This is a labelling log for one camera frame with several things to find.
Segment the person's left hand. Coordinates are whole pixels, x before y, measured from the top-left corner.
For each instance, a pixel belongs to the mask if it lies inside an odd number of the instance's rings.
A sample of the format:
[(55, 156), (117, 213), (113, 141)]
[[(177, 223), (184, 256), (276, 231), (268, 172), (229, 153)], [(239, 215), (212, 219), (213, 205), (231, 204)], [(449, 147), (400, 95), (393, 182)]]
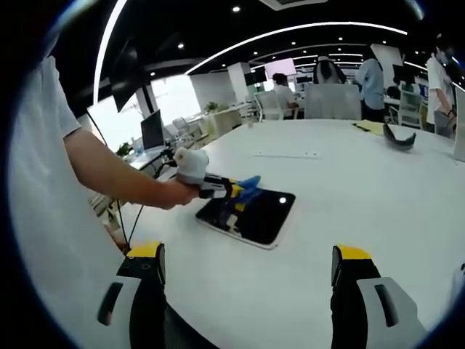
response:
[(198, 195), (197, 186), (187, 185), (177, 180), (168, 180), (160, 183), (155, 195), (155, 206), (165, 210), (175, 206), (184, 206)]

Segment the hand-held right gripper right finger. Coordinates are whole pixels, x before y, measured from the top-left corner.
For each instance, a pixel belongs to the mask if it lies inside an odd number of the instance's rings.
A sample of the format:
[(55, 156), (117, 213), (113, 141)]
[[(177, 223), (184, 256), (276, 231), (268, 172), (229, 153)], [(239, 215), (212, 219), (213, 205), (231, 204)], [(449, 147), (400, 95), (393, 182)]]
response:
[(425, 338), (416, 303), (363, 249), (333, 246), (331, 287), (332, 348), (415, 348)]

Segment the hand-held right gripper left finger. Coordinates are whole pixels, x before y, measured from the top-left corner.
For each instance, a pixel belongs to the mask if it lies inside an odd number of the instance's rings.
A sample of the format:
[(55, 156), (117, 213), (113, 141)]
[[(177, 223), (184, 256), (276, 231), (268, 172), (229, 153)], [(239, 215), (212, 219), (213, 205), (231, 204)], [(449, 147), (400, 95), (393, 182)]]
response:
[(97, 320), (110, 330), (111, 348), (165, 347), (165, 248), (152, 242), (131, 249), (103, 296)]

